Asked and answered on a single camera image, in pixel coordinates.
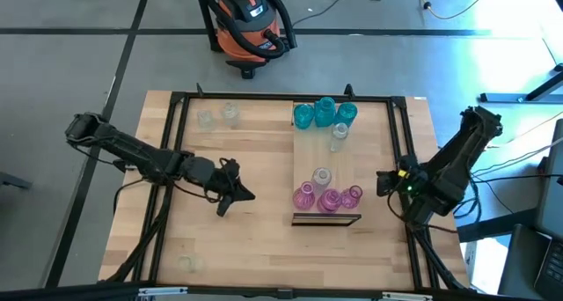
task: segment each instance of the vacuum wheel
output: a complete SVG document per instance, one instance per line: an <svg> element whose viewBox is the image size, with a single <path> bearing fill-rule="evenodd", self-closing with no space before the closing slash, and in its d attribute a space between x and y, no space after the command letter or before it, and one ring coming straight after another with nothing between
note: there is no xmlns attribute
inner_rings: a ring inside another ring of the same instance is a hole
<svg viewBox="0 0 563 301"><path fill-rule="evenodd" d="M251 69L251 70L242 70L241 69L240 70L240 76L243 79L252 79L252 78L254 78L254 75L255 75L254 69Z"/></svg>

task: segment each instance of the vacuum hose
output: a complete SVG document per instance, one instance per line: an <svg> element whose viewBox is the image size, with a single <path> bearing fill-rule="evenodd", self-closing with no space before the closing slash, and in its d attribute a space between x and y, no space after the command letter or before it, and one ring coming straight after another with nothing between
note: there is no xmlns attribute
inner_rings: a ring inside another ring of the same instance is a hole
<svg viewBox="0 0 563 301"><path fill-rule="evenodd" d="M280 12L281 21L283 22L283 26L286 30L286 35L288 36L289 47L295 48L295 34L293 33L293 29L291 27L291 21L289 20L288 11L282 4L281 0L271 0L271 3ZM272 31L270 31L269 29L264 32L264 37L272 42L272 44L274 44L274 50L262 49L248 41L240 32L240 30L238 30L234 19L219 6L216 0L208 0L208 4L209 8L216 14L217 18L227 28L233 40L245 51L264 59L276 59L281 57L283 53L285 53L285 44L283 43L283 40L275 33L272 33Z"/></svg>

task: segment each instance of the shop vacuum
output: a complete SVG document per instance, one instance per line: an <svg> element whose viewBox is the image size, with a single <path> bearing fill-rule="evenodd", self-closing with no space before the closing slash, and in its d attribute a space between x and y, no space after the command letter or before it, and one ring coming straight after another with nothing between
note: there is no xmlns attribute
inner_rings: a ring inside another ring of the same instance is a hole
<svg viewBox="0 0 563 301"><path fill-rule="evenodd" d="M240 69L242 78L254 77L256 68L296 48L288 11L282 0L207 0L216 15L221 50ZM286 37L280 36L280 14Z"/></svg>

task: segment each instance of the wooden tabletop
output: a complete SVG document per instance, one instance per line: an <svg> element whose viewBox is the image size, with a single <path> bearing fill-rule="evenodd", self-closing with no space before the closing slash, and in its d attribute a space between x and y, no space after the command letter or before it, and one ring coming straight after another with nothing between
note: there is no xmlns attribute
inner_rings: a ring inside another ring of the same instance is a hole
<svg viewBox="0 0 563 301"><path fill-rule="evenodd" d="M171 92L148 92L137 138L159 145L170 95ZM219 114L226 100L191 99L182 148L216 164L221 157L235 158L241 165L242 182L257 198L237 202L225 217L218 217L216 205L174 191L157 281L206 286L412 290L405 227L389 211L385 199L375 195L375 170L394 167L384 104L373 103L381 105L381 111L380 107L366 107L373 110L373 115L359 113L354 133L350 134L365 136L363 143L358 143L365 150L355 159L359 164L355 176L364 189L362 219L350 227L292 227L289 198L294 191L294 102L234 101L241 121L236 128L229 128ZM407 98L407 106L417 156L420 161L428 160L437 152L428 103L424 98ZM213 111L216 128L212 132L200 130L196 117L200 110ZM405 152L398 111L396 115L401 150ZM172 125L171 142L177 126L177 122ZM124 183L138 178L138 173L127 173ZM184 181L179 184L201 191ZM100 279L113 274L138 242L149 190L148 183L140 183L121 192ZM392 200L399 209L398 197ZM455 228L452 215L435 215L431 223ZM430 232L444 264L467 286L457 235ZM143 278L149 272L151 252L152 247L144 263ZM422 281L429 286L420 248L419 256Z"/></svg>

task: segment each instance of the gray floor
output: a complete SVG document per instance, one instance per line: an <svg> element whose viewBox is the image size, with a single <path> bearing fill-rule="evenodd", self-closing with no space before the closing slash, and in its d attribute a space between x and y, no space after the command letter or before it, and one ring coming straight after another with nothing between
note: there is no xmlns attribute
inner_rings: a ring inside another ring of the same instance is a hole
<svg viewBox="0 0 563 301"><path fill-rule="evenodd" d="M139 0L0 0L0 27L129 27ZM332 0L284 0L293 19ZM472 0L431 0L451 14ZM545 0L544 4L554 3ZM426 96L438 143L457 131L458 114L480 92L525 92L541 83L560 54L547 43L545 23L523 5L537 0L482 0L451 21L429 17L417 0L346 0L302 28L490 30L488 37L300 35L299 48L242 80L208 51L205 36L138 36L112 123L134 133L145 92L341 93L350 83L360 94ZM141 27L202 28L196 0L149 0ZM0 290L42 285L84 157L63 131L74 113L101 111L125 36L0 35L0 171L33 182L30 191L0 189ZM503 115L499 143L533 127L560 106L488 105ZM519 156L551 139L550 125L533 144L487 151L475 168ZM499 176L533 170L537 158ZM111 227L112 200L122 175L98 165L73 241L62 284L94 283ZM514 211L537 202L534 180L494 184ZM483 218L508 212L486 186ZM458 221L470 223L474 217Z"/></svg>

